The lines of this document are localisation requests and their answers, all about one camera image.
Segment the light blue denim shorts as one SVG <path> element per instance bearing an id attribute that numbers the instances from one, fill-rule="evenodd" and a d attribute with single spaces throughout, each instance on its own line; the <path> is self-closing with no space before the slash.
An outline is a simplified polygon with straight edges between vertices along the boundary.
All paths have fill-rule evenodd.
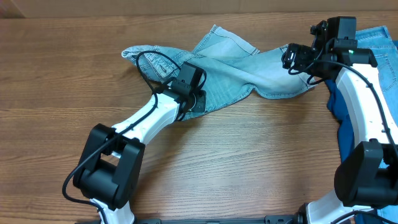
<path id="1" fill-rule="evenodd" d="M 238 35 L 213 26 L 192 51 L 159 45 L 135 45 L 123 50 L 123 58 L 139 65 L 146 77 L 165 82 L 176 77 L 184 62 L 204 69 L 207 74 L 203 90 L 205 109 L 189 111 L 192 119 L 220 110 L 245 99 L 256 91 L 263 98 L 293 98 L 309 89 L 306 73 L 290 75 L 282 67 L 286 46 L 260 52 Z"/>

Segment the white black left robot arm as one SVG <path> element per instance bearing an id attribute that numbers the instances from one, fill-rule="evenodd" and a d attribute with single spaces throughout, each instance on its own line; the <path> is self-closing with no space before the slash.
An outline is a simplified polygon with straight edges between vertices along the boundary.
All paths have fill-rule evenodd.
<path id="1" fill-rule="evenodd" d="M 179 121 L 205 99 L 203 82 L 171 79 L 152 88 L 150 100 L 128 119 L 89 133 L 78 165 L 64 183 L 72 182 L 94 206 L 99 223 L 134 223 L 129 199 L 135 191 L 146 144 L 166 126 Z"/>

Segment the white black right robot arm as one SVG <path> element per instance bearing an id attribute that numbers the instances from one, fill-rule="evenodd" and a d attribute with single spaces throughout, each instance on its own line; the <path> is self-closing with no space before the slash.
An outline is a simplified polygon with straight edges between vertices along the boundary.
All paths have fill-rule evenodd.
<path id="1" fill-rule="evenodd" d="M 315 39 L 289 44 L 282 66 L 335 81 L 353 127 L 354 150 L 335 172 L 334 189 L 303 205 L 296 223 L 341 223 L 397 205 L 397 127 L 379 85 L 371 49 L 354 39 Z"/>

